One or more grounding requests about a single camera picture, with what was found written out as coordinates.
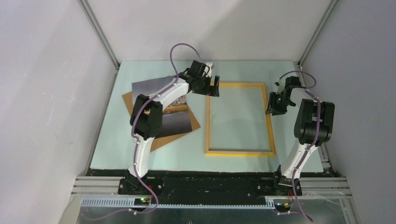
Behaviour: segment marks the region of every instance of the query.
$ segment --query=wall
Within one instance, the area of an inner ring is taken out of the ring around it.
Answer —
[[[114,68],[76,0],[1,1],[0,223],[57,223]]]
[[[298,61],[330,0],[89,2],[120,61],[169,60],[178,42],[204,60]],[[175,50],[174,58],[196,55]]]
[[[340,1],[304,65],[319,81],[313,92],[336,105],[329,148],[368,224],[396,219],[395,8]]]

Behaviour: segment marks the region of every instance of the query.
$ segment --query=wooden frame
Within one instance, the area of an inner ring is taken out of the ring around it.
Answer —
[[[241,83],[241,82],[220,82],[219,87],[233,87],[233,88],[261,88],[262,97],[264,100],[264,111],[268,105],[267,91],[265,83]],[[269,152],[252,152],[252,151],[218,151],[210,150],[210,97],[206,98],[206,134],[205,134],[205,154],[206,155],[247,155],[247,156],[276,156],[274,133],[272,131],[271,116],[266,115],[267,130],[269,137]]]

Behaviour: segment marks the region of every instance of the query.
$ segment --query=picture frame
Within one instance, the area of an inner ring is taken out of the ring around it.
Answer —
[[[263,99],[263,114],[268,107],[268,98],[265,83],[252,82],[220,82],[219,88],[260,88]],[[205,127],[205,154],[206,155],[234,155],[234,156],[276,156],[275,140],[272,130],[271,116],[265,115],[267,124],[269,151],[251,151],[251,150],[226,150],[226,149],[210,149],[211,135],[211,97],[206,98],[206,127]]]

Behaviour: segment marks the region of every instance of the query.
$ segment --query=white table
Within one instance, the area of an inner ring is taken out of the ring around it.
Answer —
[[[267,92],[275,91],[274,82],[294,70],[291,61],[214,61],[214,75],[221,81],[265,82]],[[176,61],[182,71],[191,61]],[[92,169],[127,169],[133,157],[130,116],[122,95],[131,91],[131,83],[172,76],[169,61],[123,61],[115,82],[98,143],[91,162]],[[187,104],[201,128],[150,153],[149,169],[212,172],[273,172],[285,161],[295,137],[293,127],[298,107],[289,107],[285,115],[272,117],[277,156],[210,156],[205,155],[205,96],[187,94]],[[303,172],[323,172],[318,151],[314,152]]]

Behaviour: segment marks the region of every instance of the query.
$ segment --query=photograph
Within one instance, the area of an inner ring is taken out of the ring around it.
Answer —
[[[146,96],[162,89],[173,80],[174,76],[155,78],[146,81],[132,83],[133,102],[137,96],[144,94]],[[190,114],[188,113],[187,99],[181,96],[173,101],[163,111],[162,128],[156,138],[183,134],[192,131]]]

